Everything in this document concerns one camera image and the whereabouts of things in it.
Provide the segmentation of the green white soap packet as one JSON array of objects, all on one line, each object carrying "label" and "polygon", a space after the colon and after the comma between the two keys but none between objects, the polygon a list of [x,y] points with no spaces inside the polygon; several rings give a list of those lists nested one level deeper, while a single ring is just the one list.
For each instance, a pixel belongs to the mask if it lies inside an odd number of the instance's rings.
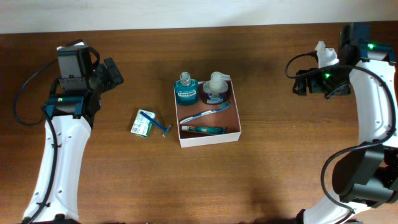
[{"label": "green white soap packet", "polygon": [[135,120],[133,122],[133,125],[132,125],[130,133],[135,135],[135,136],[148,138],[149,137],[149,133],[150,133],[150,129],[152,127],[152,123],[147,118],[145,118],[143,115],[141,115],[141,112],[145,113],[146,115],[148,115],[152,119],[155,118],[155,113],[153,113],[151,111],[138,110],[136,118],[135,118]]}]

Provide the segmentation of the blue disposable razor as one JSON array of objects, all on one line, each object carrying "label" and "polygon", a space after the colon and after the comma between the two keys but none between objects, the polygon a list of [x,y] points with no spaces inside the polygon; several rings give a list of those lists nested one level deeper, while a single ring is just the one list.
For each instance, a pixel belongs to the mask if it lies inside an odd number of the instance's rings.
[{"label": "blue disposable razor", "polygon": [[161,125],[160,123],[158,123],[154,118],[151,118],[148,114],[146,114],[143,111],[140,111],[139,114],[141,116],[143,116],[144,118],[146,118],[150,123],[152,123],[159,129],[161,129],[163,131],[163,134],[162,134],[163,137],[166,137],[168,135],[168,133],[170,132],[170,130],[172,128],[171,125],[168,125],[167,127],[165,127],[165,126]]}]

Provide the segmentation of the teal mouthwash bottle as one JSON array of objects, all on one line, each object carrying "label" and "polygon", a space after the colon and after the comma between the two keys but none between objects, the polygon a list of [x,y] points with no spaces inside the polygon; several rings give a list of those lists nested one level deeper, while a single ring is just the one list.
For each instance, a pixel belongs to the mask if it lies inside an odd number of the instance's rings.
[{"label": "teal mouthwash bottle", "polygon": [[180,80],[174,83],[175,99],[178,105],[189,106],[198,102],[198,81],[188,72],[180,74]]}]

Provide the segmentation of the blue white toothbrush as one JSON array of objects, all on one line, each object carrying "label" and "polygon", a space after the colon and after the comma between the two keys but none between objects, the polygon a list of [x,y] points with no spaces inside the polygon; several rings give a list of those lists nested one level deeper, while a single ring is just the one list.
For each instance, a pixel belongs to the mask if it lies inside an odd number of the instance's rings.
[{"label": "blue white toothbrush", "polygon": [[231,107],[231,103],[227,101],[227,102],[224,102],[224,103],[220,104],[220,107],[218,109],[208,110],[208,111],[201,112],[199,114],[195,114],[193,116],[190,116],[190,117],[182,119],[179,123],[180,124],[184,124],[184,123],[187,123],[189,121],[193,121],[194,119],[201,118],[201,117],[209,115],[209,114],[218,113],[218,112],[227,110],[230,107]]}]

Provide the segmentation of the purple foam soap bottle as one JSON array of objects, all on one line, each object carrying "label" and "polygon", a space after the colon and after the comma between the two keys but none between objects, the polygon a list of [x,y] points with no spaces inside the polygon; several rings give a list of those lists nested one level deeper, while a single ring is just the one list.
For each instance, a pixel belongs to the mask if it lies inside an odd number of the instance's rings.
[{"label": "purple foam soap bottle", "polygon": [[213,72],[209,81],[203,84],[203,102],[218,105],[228,99],[230,76],[221,72]]}]

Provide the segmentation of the white teal toothpaste tube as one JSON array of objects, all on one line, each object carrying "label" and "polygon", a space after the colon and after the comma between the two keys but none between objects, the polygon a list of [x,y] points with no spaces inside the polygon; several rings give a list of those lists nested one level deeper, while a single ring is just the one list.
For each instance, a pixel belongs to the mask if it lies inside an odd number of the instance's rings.
[{"label": "white teal toothpaste tube", "polygon": [[207,135],[220,135],[226,133],[226,128],[220,127],[182,126],[181,130],[189,133],[199,133]]}]

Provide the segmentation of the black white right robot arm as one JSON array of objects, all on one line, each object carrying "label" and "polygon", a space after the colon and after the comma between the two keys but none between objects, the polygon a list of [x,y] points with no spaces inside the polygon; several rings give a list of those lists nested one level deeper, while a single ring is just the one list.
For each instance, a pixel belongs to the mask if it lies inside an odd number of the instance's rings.
[{"label": "black white right robot arm", "polygon": [[373,42],[367,24],[340,32],[337,49],[319,42],[310,55],[317,67],[299,70],[292,91],[325,98],[353,93],[358,144],[334,153],[332,187],[296,216],[297,223],[346,223],[361,212],[397,201],[396,56],[390,45]]}]

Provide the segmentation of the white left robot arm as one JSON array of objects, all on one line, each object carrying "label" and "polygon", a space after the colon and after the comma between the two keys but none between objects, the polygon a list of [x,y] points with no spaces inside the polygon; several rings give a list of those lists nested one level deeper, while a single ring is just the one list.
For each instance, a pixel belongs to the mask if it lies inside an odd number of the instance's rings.
[{"label": "white left robot arm", "polygon": [[123,83],[112,58],[84,41],[58,47],[60,77],[42,106],[45,146],[23,223],[78,223],[78,182],[85,146],[101,109],[101,94]]}]

